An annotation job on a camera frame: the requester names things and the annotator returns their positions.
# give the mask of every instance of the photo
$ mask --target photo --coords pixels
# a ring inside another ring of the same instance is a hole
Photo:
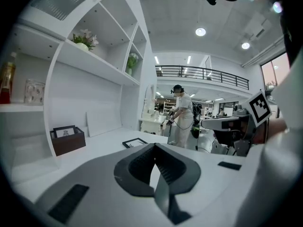
[[[148,143],[145,142],[144,140],[140,139],[140,138],[136,138],[136,139],[133,139],[133,140],[122,142],[122,144],[126,148],[131,148],[131,147],[140,146],[140,145],[144,145],[144,144],[148,144]]]
[[[65,137],[76,133],[75,125],[55,128],[53,131],[56,138]]]

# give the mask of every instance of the railing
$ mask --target railing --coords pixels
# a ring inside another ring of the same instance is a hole
[[[249,90],[249,80],[227,72],[195,66],[156,66],[158,77],[182,77],[220,82]]]

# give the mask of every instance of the hand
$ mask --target hand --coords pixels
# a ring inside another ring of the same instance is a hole
[[[173,123],[174,123],[174,120],[173,120],[173,119],[170,119],[170,120],[168,120],[168,122],[166,123],[166,125],[170,126],[170,125],[172,125]]]

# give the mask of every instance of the wooden box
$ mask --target wooden box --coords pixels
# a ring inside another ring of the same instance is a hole
[[[60,138],[55,138],[54,131],[50,131],[56,156],[66,154],[86,146],[84,132],[78,127],[76,127],[76,130],[78,131],[76,134]]]

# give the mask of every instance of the fluorescent light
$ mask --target fluorescent light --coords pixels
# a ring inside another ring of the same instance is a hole
[[[204,36],[205,34],[206,34],[206,30],[203,29],[203,28],[198,28],[198,29],[196,30],[196,35],[197,35],[197,36]]]
[[[279,2],[275,2],[273,5],[273,9],[276,13],[281,13],[282,12],[282,6]]]
[[[188,56],[187,64],[190,63],[191,55]]]
[[[242,44],[242,49],[247,50],[248,48],[250,48],[250,44],[245,42]]]
[[[155,60],[156,60],[156,63],[159,64],[159,60],[158,60],[157,56],[155,56]]]

